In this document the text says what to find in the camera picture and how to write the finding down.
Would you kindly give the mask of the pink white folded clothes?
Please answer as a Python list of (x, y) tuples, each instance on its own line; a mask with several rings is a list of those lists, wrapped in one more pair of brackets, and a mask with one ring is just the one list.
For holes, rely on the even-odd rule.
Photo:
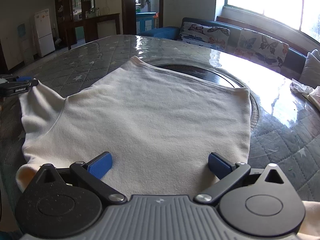
[(316, 88), (312, 88), (296, 81), (295, 79), (292, 79), (290, 90), (295, 94), (302, 95), (304, 98), (309, 100), (317, 109), (320, 108), (319, 86), (317, 86)]

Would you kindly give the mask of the cream knit sweater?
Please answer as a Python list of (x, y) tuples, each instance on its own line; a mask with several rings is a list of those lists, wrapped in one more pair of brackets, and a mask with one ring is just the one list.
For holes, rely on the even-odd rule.
[[(218, 204), (194, 197), (219, 179), (215, 152), (247, 163), (249, 89), (228, 88), (132, 57), (74, 95), (39, 83), (19, 97), (26, 164), (15, 217), (24, 239), (319, 239), (319, 203), (281, 168), (252, 168)], [(124, 204), (102, 204), (69, 169), (103, 152), (101, 179)]]

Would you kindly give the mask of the grey pillow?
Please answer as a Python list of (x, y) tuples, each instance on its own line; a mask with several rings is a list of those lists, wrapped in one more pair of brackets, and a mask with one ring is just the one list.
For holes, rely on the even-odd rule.
[(314, 49), (312, 52), (308, 52), (302, 74), (299, 78), (299, 82), (317, 88), (320, 85), (320, 58), (319, 50)]

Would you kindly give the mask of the window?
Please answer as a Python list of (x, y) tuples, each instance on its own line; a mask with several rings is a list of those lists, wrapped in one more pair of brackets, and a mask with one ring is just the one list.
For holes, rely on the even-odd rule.
[(319, 42), (319, 0), (225, 0), (225, 5), (275, 20)]

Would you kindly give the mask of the right butterfly cushion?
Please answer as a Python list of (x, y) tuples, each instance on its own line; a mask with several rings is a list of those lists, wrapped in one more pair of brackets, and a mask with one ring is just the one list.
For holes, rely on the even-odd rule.
[(242, 29), (234, 55), (280, 73), (289, 45), (268, 35)]

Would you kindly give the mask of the black induction cooktop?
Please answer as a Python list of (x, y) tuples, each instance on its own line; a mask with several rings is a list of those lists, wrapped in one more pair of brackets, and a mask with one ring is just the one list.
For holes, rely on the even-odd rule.
[(197, 77), (202, 80), (206, 80), (217, 85), (229, 87), (229, 88), (242, 88), (240, 82), (233, 80), (231, 77), (228, 77), (224, 74), (221, 74), (216, 71), (207, 70), (204, 68), (189, 66), (185, 64), (160, 64), (156, 65), (159, 68), (172, 70), (178, 73), (187, 74), (193, 77)]

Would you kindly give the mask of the blue sofa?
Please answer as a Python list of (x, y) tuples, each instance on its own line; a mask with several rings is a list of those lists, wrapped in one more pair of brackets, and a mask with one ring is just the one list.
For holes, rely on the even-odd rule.
[(185, 17), (181, 26), (141, 31), (140, 36), (166, 38), (225, 52), (288, 77), (299, 79), (306, 56), (289, 43), (261, 31), (217, 21)]

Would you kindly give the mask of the left butterfly cushion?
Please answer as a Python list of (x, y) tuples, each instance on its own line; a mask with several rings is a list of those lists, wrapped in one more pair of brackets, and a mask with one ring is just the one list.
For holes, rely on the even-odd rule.
[(227, 48), (230, 30), (224, 27), (210, 27), (193, 22), (184, 22), (177, 40), (219, 51)]

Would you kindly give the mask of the dark wooden cabinet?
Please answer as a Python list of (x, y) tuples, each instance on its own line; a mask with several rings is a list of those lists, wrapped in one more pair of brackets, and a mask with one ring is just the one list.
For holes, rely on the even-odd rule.
[(121, 0), (55, 0), (57, 34), (64, 47), (122, 33)]

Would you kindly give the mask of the butterfly cushion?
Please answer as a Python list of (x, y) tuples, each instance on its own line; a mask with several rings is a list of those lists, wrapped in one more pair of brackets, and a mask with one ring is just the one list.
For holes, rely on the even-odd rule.
[(193, 22), (184, 22), (177, 40), (219, 51), (227, 48), (230, 30), (224, 27), (210, 27)]
[(234, 55), (280, 73), (289, 45), (268, 35), (242, 29)]

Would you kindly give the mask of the white refrigerator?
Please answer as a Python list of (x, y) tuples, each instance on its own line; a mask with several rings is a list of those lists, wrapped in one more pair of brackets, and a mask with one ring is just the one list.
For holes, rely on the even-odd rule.
[(34, 15), (34, 37), (39, 57), (44, 57), (55, 50), (48, 9)]

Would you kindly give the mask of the grey quilted table cover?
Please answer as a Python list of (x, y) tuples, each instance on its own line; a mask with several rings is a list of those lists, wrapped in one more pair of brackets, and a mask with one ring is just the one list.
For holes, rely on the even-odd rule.
[[(216, 71), (248, 88), (251, 107), (248, 164), (257, 169), (277, 164), (302, 201), (319, 203), (319, 110), (291, 92), (291, 80), (265, 67), (182, 42), (113, 35), (65, 52), (30, 74), (66, 98), (89, 88), (132, 57), (154, 67), (185, 64)], [(19, 100), (22, 94), (7, 98), (1, 110), (1, 179), (18, 225), (15, 233), (2, 233), (2, 238), (24, 239), (15, 217), (22, 196), (16, 174), (27, 162), (22, 152), (25, 141)]]

